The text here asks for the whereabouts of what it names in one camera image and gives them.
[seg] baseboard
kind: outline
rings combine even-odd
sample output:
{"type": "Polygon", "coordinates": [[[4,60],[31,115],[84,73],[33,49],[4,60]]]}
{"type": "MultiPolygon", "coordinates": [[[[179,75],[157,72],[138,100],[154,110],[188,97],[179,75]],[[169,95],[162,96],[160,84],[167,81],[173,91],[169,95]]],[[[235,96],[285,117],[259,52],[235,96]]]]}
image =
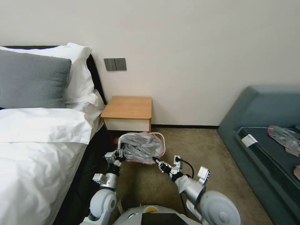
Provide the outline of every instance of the baseboard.
{"type": "Polygon", "coordinates": [[[167,125],[167,124],[151,124],[152,128],[194,128],[194,129],[218,129],[219,126],[204,125],[167,125]]]}

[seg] black headboard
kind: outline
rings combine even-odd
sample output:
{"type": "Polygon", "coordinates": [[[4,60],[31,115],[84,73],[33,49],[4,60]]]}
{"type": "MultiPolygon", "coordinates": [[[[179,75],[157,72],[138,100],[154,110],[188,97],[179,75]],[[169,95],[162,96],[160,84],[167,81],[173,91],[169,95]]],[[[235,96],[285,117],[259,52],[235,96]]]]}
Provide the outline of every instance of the black headboard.
{"type": "MultiPolygon", "coordinates": [[[[54,48],[56,46],[5,46],[5,47],[20,48],[20,49],[45,49],[45,48],[54,48]]],[[[99,94],[101,95],[101,97],[103,99],[104,104],[106,105],[107,103],[106,103],[106,99],[105,99],[104,92],[102,89],[100,77],[99,77],[98,70],[97,70],[97,67],[95,65],[95,61],[94,61],[92,55],[90,55],[87,59],[87,67],[88,67],[89,71],[91,72],[95,89],[98,90],[99,94]]]]}

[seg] light switch panel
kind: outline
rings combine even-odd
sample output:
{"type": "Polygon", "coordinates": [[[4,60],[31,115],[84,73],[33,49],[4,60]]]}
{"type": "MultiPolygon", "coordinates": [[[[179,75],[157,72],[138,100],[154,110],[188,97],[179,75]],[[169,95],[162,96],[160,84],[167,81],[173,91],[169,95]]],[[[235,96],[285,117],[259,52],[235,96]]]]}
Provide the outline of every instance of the light switch panel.
{"type": "Polygon", "coordinates": [[[116,64],[115,64],[115,59],[111,58],[111,59],[104,59],[104,64],[106,67],[107,71],[116,71],[116,64]]]}
{"type": "Polygon", "coordinates": [[[125,58],[115,58],[117,70],[127,70],[125,58]]]}

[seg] carpet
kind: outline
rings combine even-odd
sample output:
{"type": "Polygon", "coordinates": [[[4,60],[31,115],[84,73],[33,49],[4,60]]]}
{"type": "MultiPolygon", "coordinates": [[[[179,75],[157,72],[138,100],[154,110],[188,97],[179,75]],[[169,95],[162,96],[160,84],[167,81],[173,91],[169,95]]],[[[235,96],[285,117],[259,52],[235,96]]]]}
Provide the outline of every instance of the carpet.
{"type": "MultiPolygon", "coordinates": [[[[194,179],[201,166],[209,169],[207,190],[219,191],[231,199],[243,225],[272,224],[216,130],[154,128],[152,132],[160,132],[165,137],[163,161],[173,165],[174,155],[180,155],[194,167],[194,179]]],[[[183,165],[183,172],[192,174],[186,164],[183,165]]],[[[177,186],[161,173],[156,164],[122,163],[117,189],[119,199],[125,208],[153,204],[184,213],[177,186]]],[[[188,216],[197,221],[189,211],[188,216]]],[[[116,207],[109,224],[113,224],[118,217],[116,207]]]]}

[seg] nightstand drawer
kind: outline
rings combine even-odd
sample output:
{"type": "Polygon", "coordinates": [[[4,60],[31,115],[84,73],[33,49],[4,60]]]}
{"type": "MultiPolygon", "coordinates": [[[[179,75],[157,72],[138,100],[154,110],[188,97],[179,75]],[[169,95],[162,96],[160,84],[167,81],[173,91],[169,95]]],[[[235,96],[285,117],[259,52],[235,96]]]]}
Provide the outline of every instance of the nightstand drawer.
{"type": "Polygon", "coordinates": [[[147,131],[149,132],[150,120],[139,119],[107,119],[104,118],[107,130],[120,131],[147,131]]]}

